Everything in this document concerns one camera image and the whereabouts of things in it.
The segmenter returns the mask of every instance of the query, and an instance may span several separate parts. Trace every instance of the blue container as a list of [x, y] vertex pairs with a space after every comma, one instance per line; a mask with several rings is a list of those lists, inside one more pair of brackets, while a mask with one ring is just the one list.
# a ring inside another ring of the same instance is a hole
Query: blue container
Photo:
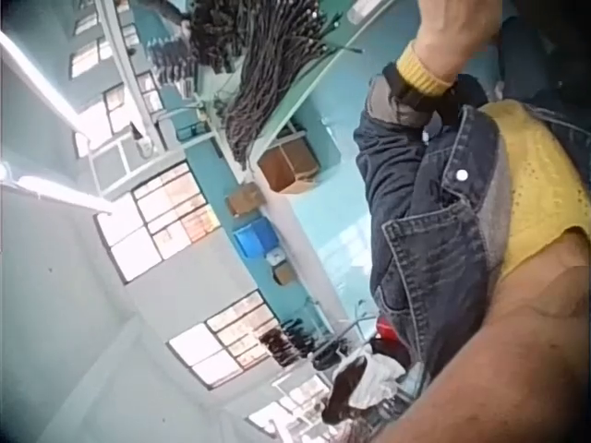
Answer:
[[277, 233], [271, 222], [260, 217], [252, 223], [234, 231], [234, 239], [246, 258], [260, 258], [279, 245]]

